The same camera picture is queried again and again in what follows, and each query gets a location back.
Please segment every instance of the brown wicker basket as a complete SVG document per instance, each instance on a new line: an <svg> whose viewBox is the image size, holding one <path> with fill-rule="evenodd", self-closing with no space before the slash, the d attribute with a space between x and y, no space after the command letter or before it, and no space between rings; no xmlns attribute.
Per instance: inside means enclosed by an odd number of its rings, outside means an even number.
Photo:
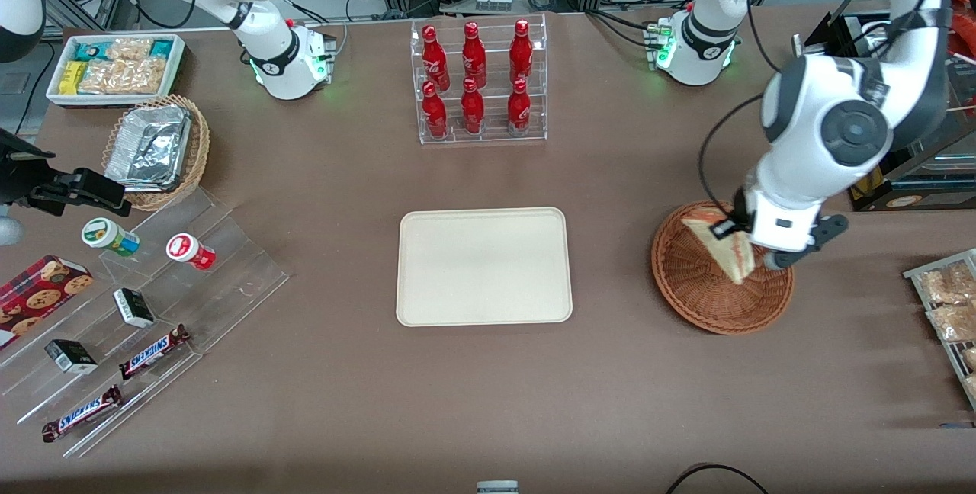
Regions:
<svg viewBox="0 0 976 494"><path fill-rule="evenodd" d="M184 167L182 167L182 181L174 191L168 193L126 193L125 198L131 202L133 207L146 212L156 212L168 202L181 200L191 194L200 184L203 178L203 171L207 167L207 152L210 150L210 129L207 127L207 119L200 114L200 109L192 101L181 95L167 95L164 98L154 98L145 104L139 104L130 109L147 109L151 107L161 107L163 105L180 105L193 115L193 125L191 126L191 139L186 143L186 157ZM115 123L115 129L108 136L108 144L105 151L101 153L101 170L104 172L108 166L108 157L111 157L112 149L115 148L115 137L119 134L119 126L122 125L122 118Z"/></svg>
<svg viewBox="0 0 976 494"><path fill-rule="evenodd" d="M697 327L717 334L749 334L777 320L794 292L792 268L770 271L766 250L753 247L756 270L741 285L719 268L702 241L681 217L710 201L674 210L661 224L651 246L651 271L674 310Z"/></svg>

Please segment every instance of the brown table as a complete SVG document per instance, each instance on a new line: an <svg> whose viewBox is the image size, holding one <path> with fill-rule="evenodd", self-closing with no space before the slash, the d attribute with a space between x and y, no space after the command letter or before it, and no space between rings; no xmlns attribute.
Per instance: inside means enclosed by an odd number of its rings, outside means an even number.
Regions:
<svg viewBox="0 0 976 494"><path fill-rule="evenodd" d="M774 59L823 11L757 8ZM213 132L204 186L295 276L81 460L0 407L0 491L463 493L511 477L527 494L662 492L711 460L774 493L973 492L976 431L937 428L970 416L965 398L900 276L976 246L973 213L854 216L796 268L771 328L698 330L654 287L648 246L702 198L705 132L770 73L744 34L718 81L686 88L583 15L548 21L550 139L494 148L419 146L408 22L353 27L335 83L294 102L255 84L230 32L185 33L184 94ZM118 114L52 107L40 146L97 168ZM711 148L722 195L766 149L756 115ZM569 321L397 323L405 213L543 205L567 217ZM97 260L77 234L94 210L14 215L29 233L0 249L0 278L45 253Z"/></svg>

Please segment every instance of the cookie box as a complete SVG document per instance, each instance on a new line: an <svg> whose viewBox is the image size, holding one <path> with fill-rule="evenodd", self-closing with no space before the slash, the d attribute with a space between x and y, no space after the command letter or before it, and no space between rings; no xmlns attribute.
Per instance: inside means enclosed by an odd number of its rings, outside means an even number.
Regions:
<svg viewBox="0 0 976 494"><path fill-rule="evenodd" d="M0 349L94 282L88 269L45 255L0 286Z"/></svg>

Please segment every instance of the snickers bar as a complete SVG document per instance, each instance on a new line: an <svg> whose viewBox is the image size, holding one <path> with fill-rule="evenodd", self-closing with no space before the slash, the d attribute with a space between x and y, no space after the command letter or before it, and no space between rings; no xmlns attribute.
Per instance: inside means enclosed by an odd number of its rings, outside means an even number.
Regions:
<svg viewBox="0 0 976 494"><path fill-rule="evenodd" d="M70 428L81 424L81 422L91 420L91 418L94 418L97 414L101 414L107 408L122 406L122 402L122 392L119 391L119 386L108 387L108 391L105 391L102 396L91 401L91 403L78 408L76 411L56 422L48 422L48 424L45 424L44 428L41 429L41 436L44 438L44 442L54 442L60 436L66 434Z"/></svg>
<svg viewBox="0 0 976 494"><path fill-rule="evenodd" d="M139 372L149 368L154 362L163 358L163 355L173 351L177 345L186 340L189 340L189 334L184 325L180 324L155 344L144 348L138 355L133 356L129 362L120 364L119 370L122 371L122 380L129 380L132 376L136 376Z"/></svg>

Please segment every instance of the red bottle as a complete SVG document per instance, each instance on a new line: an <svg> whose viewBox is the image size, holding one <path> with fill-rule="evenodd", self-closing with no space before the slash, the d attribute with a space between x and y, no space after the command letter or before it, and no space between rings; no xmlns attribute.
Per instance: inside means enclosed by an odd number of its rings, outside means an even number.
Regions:
<svg viewBox="0 0 976 494"><path fill-rule="evenodd" d="M464 23L464 49L461 50L464 60L464 76L473 77L478 88L488 84L488 65L485 60L485 45L478 37L478 24L473 21Z"/></svg>
<svg viewBox="0 0 976 494"><path fill-rule="evenodd" d="M451 87L451 77L447 74L447 54L437 42L437 30L433 25L421 29L424 35L424 70L429 81L437 85L437 90L447 91Z"/></svg>
<svg viewBox="0 0 976 494"><path fill-rule="evenodd" d="M481 133L485 120L485 101L478 91L478 84L474 77L464 80L464 95L461 96L461 111L464 112L464 129L471 136Z"/></svg>
<svg viewBox="0 0 976 494"><path fill-rule="evenodd" d="M529 108L532 99L525 93L525 79L519 77L512 85L512 95L509 96L509 133L515 137L525 136L529 130Z"/></svg>
<svg viewBox="0 0 976 494"><path fill-rule="evenodd" d="M515 22L515 39L509 49L509 61L512 63L509 73L512 84L518 77L528 80L532 74L532 42L529 41L529 22L525 19Z"/></svg>
<svg viewBox="0 0 976 494"><path fill-rule="evenodd" d="M421 87L424 91L424 101L421 108L424 109L424 118L428 125L430 137L435 140L443 140L447 137L447 109L444 101L437 95L437 88L430 81L424 81Z"/></svg>

